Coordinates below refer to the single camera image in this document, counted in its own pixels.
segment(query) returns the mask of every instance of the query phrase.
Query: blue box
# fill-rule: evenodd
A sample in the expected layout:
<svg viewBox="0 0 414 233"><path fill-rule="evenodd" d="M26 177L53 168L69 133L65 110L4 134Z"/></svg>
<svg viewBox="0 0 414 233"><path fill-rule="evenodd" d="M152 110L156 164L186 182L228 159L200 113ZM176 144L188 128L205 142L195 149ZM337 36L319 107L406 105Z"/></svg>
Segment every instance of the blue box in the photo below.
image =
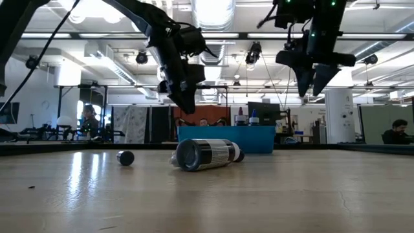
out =
<svg viewBox="0 0 414 233"><path fill-rule="evenodd" d="M185 139L227 139L245 153L272 153L274 126L180 126L179 142Z"/></svg>

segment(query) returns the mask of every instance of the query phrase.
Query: man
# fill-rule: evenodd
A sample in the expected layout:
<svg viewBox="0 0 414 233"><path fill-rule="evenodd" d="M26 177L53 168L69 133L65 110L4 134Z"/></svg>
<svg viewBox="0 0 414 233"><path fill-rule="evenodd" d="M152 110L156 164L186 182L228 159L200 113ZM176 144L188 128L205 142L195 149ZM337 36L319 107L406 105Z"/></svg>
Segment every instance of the man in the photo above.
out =
<svg viewBox="0 0 414 233"><path fill-rule="evenodd" d="M82 131L89 133L91 138L98 136L99 121L95 118L95 108L92 105L85 105L82 111L85 121L82 124Z"/></svg>
<svg viewBox="0 0 414 233"><path fill-rule="evenodd" d="M393 129L387 130L382 135L384 144L408 145L412 140L405 133L408 122L406 120L396 120L393 123Z"/></svg>
<svg viewBox="0 0 414 233"><path fill-rule="evenodd" d="M202 119L200 120L200 126L208 126L208 121L207 121L207 119L202 118Z"/></svg>

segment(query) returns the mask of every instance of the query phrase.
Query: black cylinder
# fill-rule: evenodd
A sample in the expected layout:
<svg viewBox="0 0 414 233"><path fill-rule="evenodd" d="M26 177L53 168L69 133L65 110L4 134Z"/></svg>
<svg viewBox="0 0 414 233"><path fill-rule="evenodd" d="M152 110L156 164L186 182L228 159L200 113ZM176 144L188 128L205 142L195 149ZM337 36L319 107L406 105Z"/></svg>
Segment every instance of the black cylinder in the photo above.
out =
<svg viewBox="0 0 414 233"><path fill-rule="evenodd" d="M239 146L226 139L186 139L177 147L177 162L187 172L226 166L239 156Z"/></svg>
<svg viewBox="0 0 414 233"><path fill-rule="evenodd" d="M130 151L119 151L116 154L116 159L122 166L129 166L134 162L135 156Z"/></svg>

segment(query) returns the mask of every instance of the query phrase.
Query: computer monitor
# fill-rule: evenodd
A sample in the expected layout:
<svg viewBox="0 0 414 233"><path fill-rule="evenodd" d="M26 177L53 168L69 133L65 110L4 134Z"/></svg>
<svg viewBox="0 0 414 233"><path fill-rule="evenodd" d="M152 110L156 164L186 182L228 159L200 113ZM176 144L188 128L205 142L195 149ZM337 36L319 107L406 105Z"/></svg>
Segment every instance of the computer monitor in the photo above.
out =
<svg viewBox="0 0 414 233"><path fill-rule="evenodd" d="M251 117L253 109L256 109L256 117L260 119L261 126L275 126L276 120L283 117L280 115L279 104L267 104L259 102L248 102L248 116Z"/></svg>
<svg viewBox="0 0 414 233"><path fill-rule="evenodd" d="M17 124L20 103L8 104L0 113L0 124Z"/></svg>

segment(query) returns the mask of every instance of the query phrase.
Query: ceiling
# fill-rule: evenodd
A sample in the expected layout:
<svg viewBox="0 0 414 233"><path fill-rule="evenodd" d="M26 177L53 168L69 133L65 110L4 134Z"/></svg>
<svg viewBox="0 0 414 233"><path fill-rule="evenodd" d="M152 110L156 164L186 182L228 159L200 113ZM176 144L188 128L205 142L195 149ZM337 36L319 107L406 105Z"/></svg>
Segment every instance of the ceiling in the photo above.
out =
<svg viewBox="0 0 414 233"><path fill-rule="evenodd" d="M219 2L217 0L197 0ZM161 9L172 15L175 21L183 21L194 24L191 14L191 1L189 0L154 0L147 1L161 7ZM404 26L414 22L414 1L412 0L379 0L381 7L373 10L375 0L358 0L349 3L345 11L341 30L345 33L394 33ZM281 28L274 28L272 23L265 24L262 28L257 29L256 25L261 21L270 10L272 0L236 0L234 19L230 32L286 32ZM89 10L90 14L99 15L98 10ZM61 0L51 1L48 5L42 6L35 13L30 22L27 32L52 32L61 21L67 10L62 7ZM294 32L300 32L302 25L293 28ZM75 24L69 20L62 26L60 32L95 32L109 34L112 32L135 32L131 26L131 20L123 17L118 23L108 23L104 18L94 16L86 17L82 23ZM335 51L343 53L358 54L360 51L368 48L372 44L380 41L338 41ZM19 52L16 56L26 59L29 51L33 48L42 48L46 43L45 39L22 39L19 42ZM118 62L130 74L136 76L141 84L154 85L159 82L157 79L158 65L155 60L149 56L149 62L145 65L138 65L135 62L135 56L138 51L146 49L144 40L120 40L120 39L100 39L99 41L77 40L77 39L56 39L50 45L63 51L63 55L45 56L44 63L49 65L59 65L59 59L64 59L65 54L76 59L82 67L87 69L83 72L82 79L96 80L102 84L124 84L121 79L108 67L94 63L85 52L85 47L91 43L99 43L100 46L109 46L114 52L114 60ZM225 59L223 64L218 68L221 73L217 72L217 67L206 67L206 72L216 75L215 83L217 85L232 85L235 75L240 76L241 85L294 85L294 73L288 67L275 63L276 54L283 49L284 41L281 40L262 40L260 41L263 56L256 63L253 71L248 71L243 62L246 51L250 48L252 41L248 40L227 40L225 49ZM378 56L376 65L357 64L352 68L352 79L354 85L363 85L367 80L373 80L374 85L413 85L414 84L414 42L398 41L390 46L375 52ZM391 90L383 89L372 92L373 97L385 96ZM118 89L117 94L139 94L139 91L130 89ZM246 89L233 90L233 92L245 93ZM260 93L261 89L249 89L250 93ZM354 90L355 93L366 93L364 89Z"/></svg>

